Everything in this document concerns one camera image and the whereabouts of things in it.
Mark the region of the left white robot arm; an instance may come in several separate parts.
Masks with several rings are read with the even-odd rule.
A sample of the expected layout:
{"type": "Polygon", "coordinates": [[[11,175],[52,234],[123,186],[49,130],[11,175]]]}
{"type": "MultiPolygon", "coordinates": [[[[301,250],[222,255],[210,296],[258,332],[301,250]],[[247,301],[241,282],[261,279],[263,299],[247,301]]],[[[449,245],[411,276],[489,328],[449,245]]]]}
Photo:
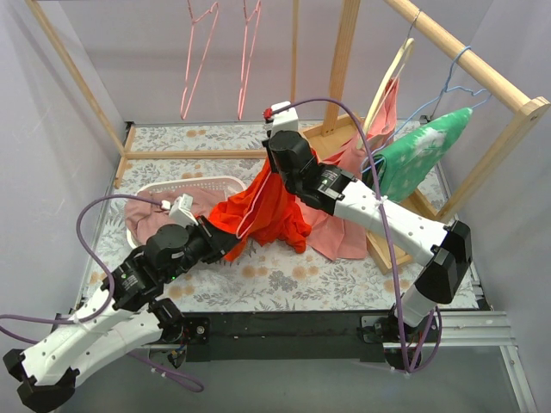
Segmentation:
{"type": "Polygon", "coordinates": [[[165,285],[198,262],[217,262],[239,240],[204,217],[194,224],[162,226],[135,248],[103,285],[61,326],[3,362],[19,381],[22,404],[51,412],[66,403],[91,374],[151,342],[177,342],[187,328],[165,285]]]}

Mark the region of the orange t shirt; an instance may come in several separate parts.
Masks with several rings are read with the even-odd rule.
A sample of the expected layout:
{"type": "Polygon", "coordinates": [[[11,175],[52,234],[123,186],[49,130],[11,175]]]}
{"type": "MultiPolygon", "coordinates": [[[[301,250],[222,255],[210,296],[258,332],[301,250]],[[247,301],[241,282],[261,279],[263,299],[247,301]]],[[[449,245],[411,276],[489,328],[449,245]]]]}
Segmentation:
{"type": "MultiPolygon", "coordinates": [[[[221,230],[236,235],[250,202],[251,192],[247,188],[218,203],[208,220],[221,230]]],[[[296,196],[285,189],[281,177],[272,172],[258,200],[251,229],[242,239],[238,239],[238,245],[225,256],[225,260],[235,261],[245,249],[249,238],[262,246],[281,240],[295,252],[305,252],[306,237],[311,233],[311,226],[304,221],[297,202],[296,196]]]]}

